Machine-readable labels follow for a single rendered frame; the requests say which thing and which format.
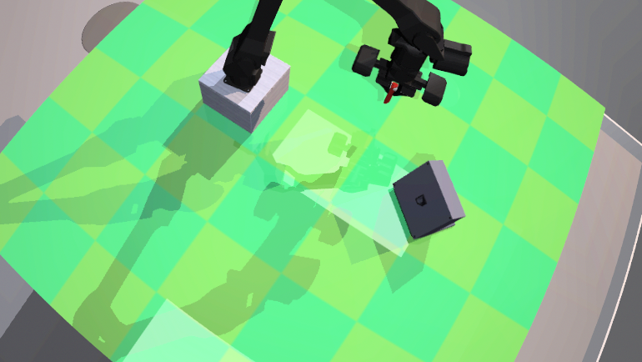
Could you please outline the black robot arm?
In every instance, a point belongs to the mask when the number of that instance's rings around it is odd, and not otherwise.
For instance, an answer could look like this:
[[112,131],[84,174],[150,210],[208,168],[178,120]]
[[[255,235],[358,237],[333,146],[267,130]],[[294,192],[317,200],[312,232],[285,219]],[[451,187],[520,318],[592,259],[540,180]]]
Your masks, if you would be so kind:
[[[270,31],[283,0],[259,0],[250,24],[233,38],[226,57],[223,82],[250,93],[271,53],[276,31]],[[388,44],[405,68],[420,68],[429,56],[432,69],[465,76],[472,46],[444,39],[439,9],[428,0],[372,0],[392,16],[399,28],[392,28]],[[262,70],[262,71],[261,71]],[[227,81],[227,82],[225,82]],[[249,90],[249,91],[247,91]]]

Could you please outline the red peg with white band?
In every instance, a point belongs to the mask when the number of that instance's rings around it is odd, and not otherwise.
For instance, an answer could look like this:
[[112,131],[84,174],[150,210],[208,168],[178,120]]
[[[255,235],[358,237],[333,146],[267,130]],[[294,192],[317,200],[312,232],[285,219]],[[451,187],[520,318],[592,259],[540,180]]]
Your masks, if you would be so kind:
[[398,84],[392,82],[389,88],[389,92],[384,100],[384,103],[390,103],[393,93],[397,91],[397,89],[398,89]]

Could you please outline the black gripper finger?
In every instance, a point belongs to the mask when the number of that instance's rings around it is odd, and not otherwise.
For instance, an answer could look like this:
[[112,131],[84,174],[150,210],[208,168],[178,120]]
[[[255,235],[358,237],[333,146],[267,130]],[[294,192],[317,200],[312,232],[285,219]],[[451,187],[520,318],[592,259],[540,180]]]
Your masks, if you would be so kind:
[[386,91],[386,93],[389,92],[390,85],[393,82],[391,80],[389,80],[388,82],[385,82],[385,81],[379,79],[378,77],[376,78],[375,81],[376,81],[376,83],[380,84],[383,87],[383,89]]
[[414,94],[416,91],[411,91],[410,89],[405,88],[403,85],[398,85],[397,91],[393,93],[393,96],[400,96],[400,97],[414,97]]

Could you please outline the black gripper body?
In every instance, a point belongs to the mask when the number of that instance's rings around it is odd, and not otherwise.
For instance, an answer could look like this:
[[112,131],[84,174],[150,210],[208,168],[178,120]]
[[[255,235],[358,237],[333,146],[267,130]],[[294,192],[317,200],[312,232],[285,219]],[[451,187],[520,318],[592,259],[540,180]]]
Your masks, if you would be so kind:
[[362,76],[369,77],[373,68],[378,68],[378,78],[388,82],[389,80],[403,85],[411,91],[425,88],[422,99],[433,106],[439,106],[446,89],[446,79],[430,72],[428,81],[422,79],[421,69],[408,69],[399,64],[395,58],[395,52],[391,61],[380,58],[379,49],[368,45],[361,45],[357,56],[354,59],[352,70]]

